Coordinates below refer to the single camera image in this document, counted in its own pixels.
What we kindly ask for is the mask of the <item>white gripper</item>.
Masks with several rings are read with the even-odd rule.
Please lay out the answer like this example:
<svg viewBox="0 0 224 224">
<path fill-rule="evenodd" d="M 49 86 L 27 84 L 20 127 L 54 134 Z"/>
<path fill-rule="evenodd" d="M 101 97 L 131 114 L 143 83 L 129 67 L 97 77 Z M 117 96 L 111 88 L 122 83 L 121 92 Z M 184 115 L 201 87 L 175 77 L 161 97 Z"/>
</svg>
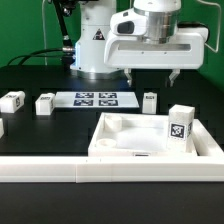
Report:
<svg viewBox="0 0 224 224">
<path fill-rule="evenodd" d="M 131 69 L 171 69 L 168 84 L 172 87 L 180 74 L 179 69 L 201 67 L 208 36 L 206 27 L 179 28 L 167 43 L 152 44 L 141 36 L 118 36 L 109 32 L 104 63 L 109 67 L 124 69 L 130 87 Z"/>
</svg>

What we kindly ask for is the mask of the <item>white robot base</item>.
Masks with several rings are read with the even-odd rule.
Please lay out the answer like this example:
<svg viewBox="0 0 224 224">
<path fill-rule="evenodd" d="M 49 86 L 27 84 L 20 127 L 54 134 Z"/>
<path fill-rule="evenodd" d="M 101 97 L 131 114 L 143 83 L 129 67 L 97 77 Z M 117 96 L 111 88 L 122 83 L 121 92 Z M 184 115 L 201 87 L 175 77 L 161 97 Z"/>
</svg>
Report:
<svg viewBox="0 0 224 224">
<path fill-rule="evenodd" d="M 80 1 L 81 35 L 75 43 L 74 63 L 70 69 L 81 78 L 112 79 L 119 70 L 104 63 L 106 37 L 110 19 L 116 13 L 116 0 Z"/>
</svg>

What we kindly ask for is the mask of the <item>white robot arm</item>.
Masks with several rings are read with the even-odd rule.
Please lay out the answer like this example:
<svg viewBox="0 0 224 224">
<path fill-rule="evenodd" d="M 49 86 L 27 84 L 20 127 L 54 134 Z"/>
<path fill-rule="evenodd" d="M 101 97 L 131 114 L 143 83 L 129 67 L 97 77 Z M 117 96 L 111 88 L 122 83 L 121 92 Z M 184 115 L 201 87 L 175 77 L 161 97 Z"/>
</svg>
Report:
<svg viewBox="0 0 224 224">
<path fill-rule="evenodd" d="M 110 20 L 104 63 L 124 69 L 169 69 L 167 84 L 183 69 L 198 69 L 204 60 L 209 29 L 180 22 L 181 0 L 134 0 L 133 7 Z"/>
</svg>

